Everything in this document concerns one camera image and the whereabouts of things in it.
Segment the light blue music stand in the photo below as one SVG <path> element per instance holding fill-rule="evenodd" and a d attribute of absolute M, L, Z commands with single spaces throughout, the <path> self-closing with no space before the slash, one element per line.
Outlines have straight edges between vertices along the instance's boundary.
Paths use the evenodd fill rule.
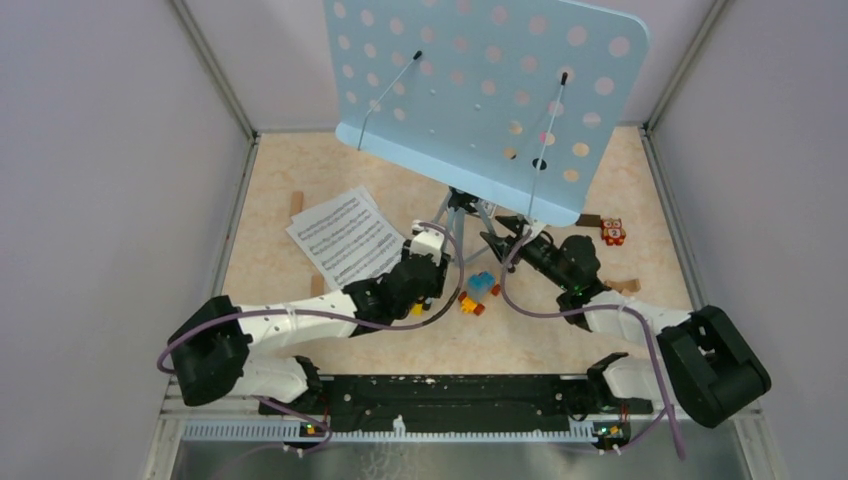
<path fill-rule="evenodd" d="M 638 17 L 580 2 L 324 11 L 339 141 L 551 227 L 582 213 L 651 46 Z"/>

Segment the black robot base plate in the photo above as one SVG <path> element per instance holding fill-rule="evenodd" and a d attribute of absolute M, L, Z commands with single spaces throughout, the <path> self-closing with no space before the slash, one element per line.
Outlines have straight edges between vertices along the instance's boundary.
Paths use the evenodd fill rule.
<path fill-rule="evenodd" d="M 616 399 L 584 375 L 336 375 L 291 409 L 337 433 L 564 432 L 592 415 L 651 415 L 651 401 Z"/>

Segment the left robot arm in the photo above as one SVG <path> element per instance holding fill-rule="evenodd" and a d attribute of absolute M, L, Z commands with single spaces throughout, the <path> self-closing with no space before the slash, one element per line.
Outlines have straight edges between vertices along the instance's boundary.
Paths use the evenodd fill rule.
<path fill-rule="evenodd" d="M 205 302 L 168 339 L 185 405 L 210 404 L 230 394 L 262 396 L 308 413 L 319 404 L 320 380 L 304 357 L 272 352 L 318 339 L 347 339 L 400 331 L 400 320 L 422 299 L 440 297 L 449 255 L 404 254 L 389 272 L 290 304 L 235 305 L 227 295 Z"/>

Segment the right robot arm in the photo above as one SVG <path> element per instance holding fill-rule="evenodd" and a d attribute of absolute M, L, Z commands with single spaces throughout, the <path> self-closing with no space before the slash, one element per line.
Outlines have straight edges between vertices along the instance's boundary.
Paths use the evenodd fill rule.
<path fill-rule="evenodd" d="M 556 243 L 519 216 L 497 218 L 509 230 L 481 238 L 499 262 L 526 262 L 561 291 L 556 302 L 569 324 L 641 345 L 656 360 L 612 360 L 586 385 L 589 404 L 612 412 L 626 399 L 671 402 L 696 423 L 714 428 L 772 388 L 772 378 L 721 308 L 658 307 L 624 295 L 598 277 L 601 262 L 591 237 Z"/>

